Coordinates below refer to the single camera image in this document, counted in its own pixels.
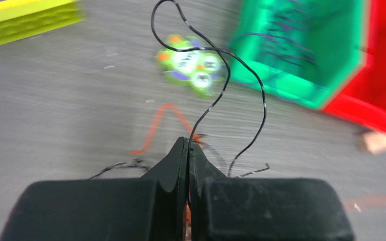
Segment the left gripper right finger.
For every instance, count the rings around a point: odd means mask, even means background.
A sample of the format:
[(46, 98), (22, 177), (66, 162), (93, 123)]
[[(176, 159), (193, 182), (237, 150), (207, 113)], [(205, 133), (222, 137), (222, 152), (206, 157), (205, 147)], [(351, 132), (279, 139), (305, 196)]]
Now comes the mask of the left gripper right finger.
[(335, 189), (316, 178), (229, 178), (190, 148), (192, 240), (355, 240)]

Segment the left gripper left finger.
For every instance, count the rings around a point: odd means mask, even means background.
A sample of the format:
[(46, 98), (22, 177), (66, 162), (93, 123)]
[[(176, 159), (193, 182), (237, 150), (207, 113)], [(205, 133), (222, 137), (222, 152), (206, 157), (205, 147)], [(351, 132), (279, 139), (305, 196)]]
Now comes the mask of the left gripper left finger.
[(187, 139), (139, 178), (29, 185), (0, 240), (184, 240)]

